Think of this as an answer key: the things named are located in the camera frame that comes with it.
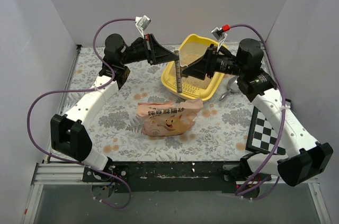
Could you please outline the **pink cat litter bag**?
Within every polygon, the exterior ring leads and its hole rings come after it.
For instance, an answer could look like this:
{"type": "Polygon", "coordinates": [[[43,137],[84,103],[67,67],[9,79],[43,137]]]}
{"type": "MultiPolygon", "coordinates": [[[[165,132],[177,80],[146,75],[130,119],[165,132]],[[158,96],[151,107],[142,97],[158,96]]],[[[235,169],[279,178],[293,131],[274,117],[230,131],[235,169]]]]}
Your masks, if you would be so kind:
{"type": "Polygon", "coordinates": [[[195,125],[194,119],[203,108],[200,98],[179,104],[138,103],[136,115],[142,118],[142,133],[150,137],[168,137],[184,134],[195,125]]]}

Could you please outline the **silver metal scoop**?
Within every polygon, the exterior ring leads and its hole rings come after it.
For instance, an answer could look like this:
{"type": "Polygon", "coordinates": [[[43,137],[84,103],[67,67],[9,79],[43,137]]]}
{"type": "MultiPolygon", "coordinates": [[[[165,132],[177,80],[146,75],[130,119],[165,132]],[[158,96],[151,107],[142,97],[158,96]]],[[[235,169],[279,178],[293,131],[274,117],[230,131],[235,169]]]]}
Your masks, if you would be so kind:
{"type": "Polygon", "coordinates": [[[227,90],[221,95],[221,97],[219,98],[219,101],[224,100],[229,94],[240,92],[239,87],[237,85],[237,80],[238,80],[238,77],[235,76],[228,81],[227,90]]]}

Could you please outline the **gold brown bookmark strip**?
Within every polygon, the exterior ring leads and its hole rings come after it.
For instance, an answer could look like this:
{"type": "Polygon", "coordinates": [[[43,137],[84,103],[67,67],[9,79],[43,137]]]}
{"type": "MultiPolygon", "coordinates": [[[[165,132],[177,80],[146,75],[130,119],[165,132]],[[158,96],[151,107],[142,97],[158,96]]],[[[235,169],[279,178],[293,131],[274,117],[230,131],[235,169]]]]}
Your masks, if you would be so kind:
{"type": "Polygon", "coordinates": [[[179,52],[179,50],[174,50],[174,54],[177,56],[177,59],[174,61],[175,77],[176,77],[176,91],[177,91],[177,93],[182,93],[182,80],[181,80],[181,66],[180,66],[180,52],[179,52]]]}

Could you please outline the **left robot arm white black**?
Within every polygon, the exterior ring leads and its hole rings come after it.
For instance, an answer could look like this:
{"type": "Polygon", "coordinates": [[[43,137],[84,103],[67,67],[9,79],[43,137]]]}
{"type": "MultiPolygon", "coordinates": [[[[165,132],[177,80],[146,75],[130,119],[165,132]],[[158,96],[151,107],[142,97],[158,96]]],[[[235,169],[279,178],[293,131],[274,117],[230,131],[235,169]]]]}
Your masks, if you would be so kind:
{"type": "Polygon", "coordinates": [[[138,37],[127,45],[121,35],[114,33],[105,40],[103,60],[90,92],[64,115],[54,115],[50,129],[53,150],[94,168],[94,175],[106,182],[113,174],[112,160],[93,146],[87,128],[107,100],[126,82],[130,74],[128,64],[145,60],[150,65],[158,65],[178,61],[179,56],[161,46],[153,34],[138,37]]]}

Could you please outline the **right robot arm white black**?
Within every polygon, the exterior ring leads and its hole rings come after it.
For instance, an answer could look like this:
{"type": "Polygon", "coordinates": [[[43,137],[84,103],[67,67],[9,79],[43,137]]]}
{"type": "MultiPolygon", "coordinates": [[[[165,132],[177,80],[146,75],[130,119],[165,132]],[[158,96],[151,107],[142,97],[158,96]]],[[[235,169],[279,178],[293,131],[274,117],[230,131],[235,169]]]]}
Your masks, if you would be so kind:
{"type": "Polygon", "coordinates": [[[265,116],[286,150],[284,156],[247,154],[229,174],[239,174],[245,180],[252,180],[259,173],[275,175],[296,186],[322,173],[333,149],[328,143],[321,144],[295,117],[275,81],[262,69],[263,56],[261,44],[254,39],[243,39],[236,55],[211,44],[202,57],[185,65],[182,72],[201,80],[212,78],[215,73],[237,76],[238,88],[265,116]]]}

